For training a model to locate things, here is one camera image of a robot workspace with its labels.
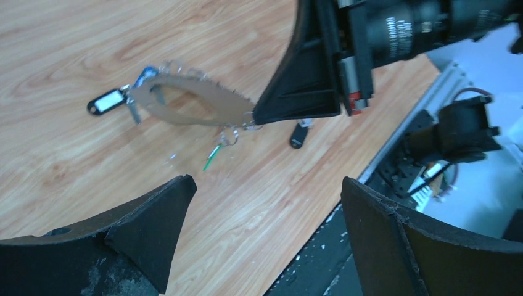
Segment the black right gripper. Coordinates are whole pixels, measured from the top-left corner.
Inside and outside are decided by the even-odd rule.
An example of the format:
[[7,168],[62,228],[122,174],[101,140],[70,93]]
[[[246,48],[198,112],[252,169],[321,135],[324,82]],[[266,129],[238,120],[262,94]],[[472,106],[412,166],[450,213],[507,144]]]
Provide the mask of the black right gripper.
[[298,1],[288,48],[253,119],[265,125],[339,115],[341,45],[343,105],[353,115],[374,94],[373,69],[478,41],[510,23],[522,25],[522,1]]

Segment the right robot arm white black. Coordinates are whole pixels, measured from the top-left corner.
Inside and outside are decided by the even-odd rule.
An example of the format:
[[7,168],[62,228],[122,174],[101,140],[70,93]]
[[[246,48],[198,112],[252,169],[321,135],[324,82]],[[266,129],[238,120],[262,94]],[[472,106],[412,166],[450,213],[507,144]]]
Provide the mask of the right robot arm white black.
[[[522,24],[521,1],[299,1],[292,37],[253,110],[259,125],[349,115],[369,105],[372,71],[465,39],[478,41],[509,23]],[[397,197],[408,165],[470,163],[498,150],[485,106],[489,94],[453,102],[438,122],[403,138],[393,164],[379,169]]]

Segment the metal key organizer ring plate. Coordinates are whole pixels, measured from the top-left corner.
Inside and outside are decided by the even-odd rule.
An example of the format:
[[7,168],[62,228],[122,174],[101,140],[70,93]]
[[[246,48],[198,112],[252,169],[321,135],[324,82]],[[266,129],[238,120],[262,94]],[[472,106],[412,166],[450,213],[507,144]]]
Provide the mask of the metal key organizer ring plate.
[[218,128],[224,146],[234,145],[241,130],[262,128],[253,118],[253,101],[177,60],[148,69],[130,87],[128,98],[129,105],[165,123]]

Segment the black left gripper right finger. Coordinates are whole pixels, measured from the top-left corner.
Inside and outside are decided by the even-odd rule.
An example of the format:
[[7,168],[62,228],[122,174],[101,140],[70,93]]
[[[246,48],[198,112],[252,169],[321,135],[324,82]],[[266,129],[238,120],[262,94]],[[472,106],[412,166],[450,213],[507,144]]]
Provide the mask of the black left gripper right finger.
[[477,234],[342,181],[364,295],[521,295],[522,244]]

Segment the key black head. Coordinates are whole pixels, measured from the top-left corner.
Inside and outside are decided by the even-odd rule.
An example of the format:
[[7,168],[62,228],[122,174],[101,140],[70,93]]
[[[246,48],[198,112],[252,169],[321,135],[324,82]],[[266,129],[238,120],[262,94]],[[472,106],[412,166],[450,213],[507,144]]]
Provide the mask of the key black head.
[[308,135],[308,131],[313,125],[311,118],[300,119],[290,136],[289,144],[293,149],[300,149]]

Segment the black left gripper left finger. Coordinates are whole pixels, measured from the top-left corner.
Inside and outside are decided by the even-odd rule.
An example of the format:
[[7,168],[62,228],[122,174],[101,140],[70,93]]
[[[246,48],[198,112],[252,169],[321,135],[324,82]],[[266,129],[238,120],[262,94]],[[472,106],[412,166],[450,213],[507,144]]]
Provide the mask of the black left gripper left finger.
[[2,295],[162,295],[197,185],[177,176],[43,236],[1,241]]

